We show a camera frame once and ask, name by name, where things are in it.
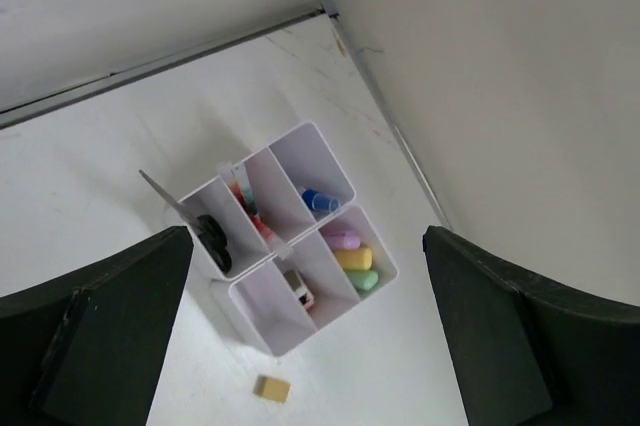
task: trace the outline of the white desk organizer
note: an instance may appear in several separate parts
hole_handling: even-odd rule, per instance
[[[224,274],[191,231],[194,263],[204,276],[216,280],[213,296],[248,344],[281,356],[376,294],[398,271],[364,211],[348,205],[355,197],[353,187],[315,125],[298,126],[244,163],[260,216],[293,247],[294,254],[286,260],[269,251],[220,177],[181,202],[196,215],[211,214],[227,235],[233,266]],[[343,206],[330,215],[312,213],[296,186],[322,191]],[[351,285],[321,234],[344,230],[359,233],[373,250],[373,269],[380,280],[365,294]],[[283,277],[291,268],[315,295],[309,311]]]

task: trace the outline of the scissors blade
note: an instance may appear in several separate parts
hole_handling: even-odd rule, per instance
[[[200,221],[196,218],[191,211],[182,206],[178,201],[175,200],[173,196],[167,193],[162,186],[156,183],[151,177],[142,170],[139,170],[140,175],[144,178],[144,180],[149,183],[149,185],[155,190],[156,193],[165,200],[165,202],[171,206],[176,213],[180,215],[180,217],[189,224],[192,228],[196,230],[196,232],[201,232]]]

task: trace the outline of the pink highlighter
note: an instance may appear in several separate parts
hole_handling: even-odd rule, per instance
[[[336,249],[358,249],[362,244],[360,236],[355,231],[339,231],[335,233],[324,233],[324,240],[331,250]]]

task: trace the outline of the blue marker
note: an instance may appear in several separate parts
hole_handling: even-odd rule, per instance
[[[299,187],[298,192],[307,207],[314,213],[333,213],[341,206],[338,199],[315,189]]]

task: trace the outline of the highlighter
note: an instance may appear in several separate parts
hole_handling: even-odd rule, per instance
[[[369,271],[345,271],[345,274],[353,284],[353,287],[359,291],[371,291],[378,284],[378,272],[370,269]]]
[[[360,236],[354,231],[339,231],[336,233],[323,234],[325,242],[329,249],[358,249],[362,244]]]
[[[333,252],[344,270],[368,271],[373,264],[373,252],[367,247],[358,249],[338,249]]]

